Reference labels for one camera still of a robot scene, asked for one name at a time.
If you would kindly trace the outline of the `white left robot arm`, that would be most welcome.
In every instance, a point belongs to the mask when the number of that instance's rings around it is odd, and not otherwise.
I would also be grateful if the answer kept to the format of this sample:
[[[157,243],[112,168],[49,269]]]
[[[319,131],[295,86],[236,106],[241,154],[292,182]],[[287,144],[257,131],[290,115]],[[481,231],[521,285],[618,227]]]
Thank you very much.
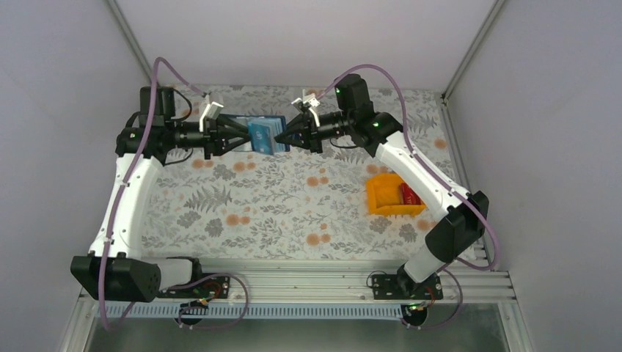
[[[224,100],[216,92],[205,95],[198,121],[178,118],[178,93],[172,87],[142,87],[140,109],[117,136],[115,182],[104,219],[87,254],[70,264],[94,299],[151,302],[167,289],[193,297],[204,287],[197,258],[143,256],[147,206],[170,151],[201,149],[205,158],[222,156],[249,136],[244,125],[222,115]]]

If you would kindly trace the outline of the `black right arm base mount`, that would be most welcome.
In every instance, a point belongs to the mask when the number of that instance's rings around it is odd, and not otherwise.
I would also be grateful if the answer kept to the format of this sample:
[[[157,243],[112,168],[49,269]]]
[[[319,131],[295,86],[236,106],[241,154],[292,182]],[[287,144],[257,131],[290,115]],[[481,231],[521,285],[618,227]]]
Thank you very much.
[[[416,283],[406,274],[387,274],[373,271],[366,279],[375,300],[439,300],[444,298],[442,284],[437,274],[424,282]]]

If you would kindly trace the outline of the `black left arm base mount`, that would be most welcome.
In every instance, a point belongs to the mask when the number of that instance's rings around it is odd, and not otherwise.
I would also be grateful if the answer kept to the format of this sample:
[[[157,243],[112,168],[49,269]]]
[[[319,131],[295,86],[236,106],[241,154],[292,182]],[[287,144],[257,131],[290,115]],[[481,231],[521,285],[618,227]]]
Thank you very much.
[[[194,283],[203,277],[211,275],[204,273],[200,260],[195,257],[172,257],[172,259],[183,259],[191,263],[191,276],[188,283]],[[214,298],[228,298],[230,288],[229,277],[216,277],[206,280],[200,284],[193,285],[190,288],[178,290],[163,290],[158,298],[195,298],[211,300]]]

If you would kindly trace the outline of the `blue leather card holder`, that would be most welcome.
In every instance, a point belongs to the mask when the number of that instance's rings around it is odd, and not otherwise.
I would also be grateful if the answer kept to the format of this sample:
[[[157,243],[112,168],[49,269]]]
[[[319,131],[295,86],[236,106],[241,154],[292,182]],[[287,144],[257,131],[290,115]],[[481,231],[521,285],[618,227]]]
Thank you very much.
[[[233,149],[235,152],[256,152],[264,155],[286,153],[290,151],[287,144],[276,142],[275,137],[284,131],[286,119],[279,115],[236,116],[227,115],[231,120],[248,128],[250,141]]]

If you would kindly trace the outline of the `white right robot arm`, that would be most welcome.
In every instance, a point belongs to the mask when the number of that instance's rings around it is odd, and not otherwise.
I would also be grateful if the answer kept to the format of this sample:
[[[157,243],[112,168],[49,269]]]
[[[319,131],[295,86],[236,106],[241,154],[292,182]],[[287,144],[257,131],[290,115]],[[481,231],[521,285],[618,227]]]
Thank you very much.
[[[425,245],[398,269],[399,293],[416,298],[425,281],[445,268],[485,232],[489,200],[457,184],[410,143],[406,128],[391,114],[376,111],[366,81],[350,73],[334,82],[338,110],[319,114],[319,97],[295,99],[298,114],[276,141],[322,153],[322,142],[348,135],[357,147],[394,171],[431,212],[436,226]]]

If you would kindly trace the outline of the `blue credit card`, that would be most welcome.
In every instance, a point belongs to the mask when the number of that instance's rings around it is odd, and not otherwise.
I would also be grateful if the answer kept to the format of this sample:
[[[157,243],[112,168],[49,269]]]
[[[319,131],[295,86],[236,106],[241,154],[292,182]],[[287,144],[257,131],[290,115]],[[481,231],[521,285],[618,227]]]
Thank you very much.
[[[280,122],[272,118],[253,118],[248,122],[252,149],[261,154],[274,155],[284,149],[274,138],[280,129]]]

